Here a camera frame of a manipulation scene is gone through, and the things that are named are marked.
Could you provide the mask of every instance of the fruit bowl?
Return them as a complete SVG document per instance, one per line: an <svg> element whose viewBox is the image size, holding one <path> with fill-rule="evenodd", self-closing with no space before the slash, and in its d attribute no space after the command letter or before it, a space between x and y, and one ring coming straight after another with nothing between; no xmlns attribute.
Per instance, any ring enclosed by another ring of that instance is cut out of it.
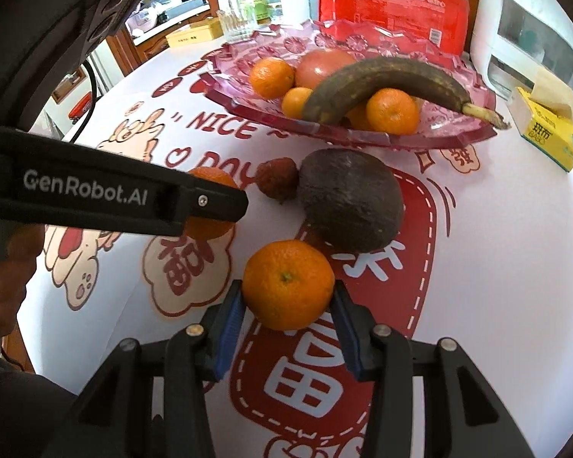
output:
<svg viewBox="0 0 573 458"><path fill-rule="evenodd" d="M357 60L382 55L427 62L459 81L475 105L495 109L494 92L460 57L443 53L426 39L414 38L407 32L387 31L370 22L307 21L301 26L270 26L268 31L255 32L247 41L226 44L222 52L210 58L214 71L200 76L207 86L206 96L233 115L335 145L450 149L464 148L496 135L488 122L428 101L422 104L416 134L396 136L290 119L282 114L280 99L264 100L254 93L249 74L255 62L276 56L297 66L303 55L318 48L343 49Z"/></svg>

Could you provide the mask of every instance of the green bottle label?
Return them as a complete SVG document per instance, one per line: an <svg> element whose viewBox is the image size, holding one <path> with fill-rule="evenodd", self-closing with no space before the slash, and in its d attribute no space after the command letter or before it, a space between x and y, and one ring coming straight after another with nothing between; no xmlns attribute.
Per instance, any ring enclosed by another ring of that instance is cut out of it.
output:
<svg viewBox="0 0 573 458"><path fill-rule="evenodd" d="M255 3L255 14L257 15L257 22L269 18L269 2L267 0L253 0Z"/></svg>

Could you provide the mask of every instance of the banana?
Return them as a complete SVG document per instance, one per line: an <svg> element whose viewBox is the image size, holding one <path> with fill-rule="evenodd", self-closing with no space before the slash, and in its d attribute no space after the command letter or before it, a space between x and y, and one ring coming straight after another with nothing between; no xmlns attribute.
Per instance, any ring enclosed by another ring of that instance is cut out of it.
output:
<svg viewBox="0 0 573 458"><path fill-rule="evenodd" d="M316 87L304 105L303 120L338 124L352 108L382 88L395 88L448 110L509 129L496 111L474 105L467 90L442 70L408 58L380 56L348 65Z"/></svg>

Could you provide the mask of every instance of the yellow cardboard box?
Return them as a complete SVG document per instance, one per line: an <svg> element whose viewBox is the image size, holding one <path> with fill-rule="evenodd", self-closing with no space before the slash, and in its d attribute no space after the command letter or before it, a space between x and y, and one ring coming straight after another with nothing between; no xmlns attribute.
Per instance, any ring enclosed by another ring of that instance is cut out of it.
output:
<svg viewBox="0 0 573 458"><path fill-rule="evenodd" d="M554 114L515 88L507 106L520 135L569 172L573 168L573 122Z"/></svg>
<svg viewBox="0 0 573 458"><path fill-rule="evenodd" d="M220 27L220 21L218 19L206 19L181 27L168 34L165 39L167 39L170 48L176 48L189 43L212 41L222 35L223 30Z"/></svg>

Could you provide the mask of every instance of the red apple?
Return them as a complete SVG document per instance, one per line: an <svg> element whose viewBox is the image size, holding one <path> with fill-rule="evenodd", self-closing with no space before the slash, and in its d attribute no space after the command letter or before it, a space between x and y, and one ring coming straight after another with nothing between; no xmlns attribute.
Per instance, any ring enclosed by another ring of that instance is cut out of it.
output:
<svg viewBox="0 0 573 458"><path fill-rule="evenodd" d="M356 59L344 50L314 50L306 53L295 72L295 85L313 90L335 71L355 63Z"/></svg>

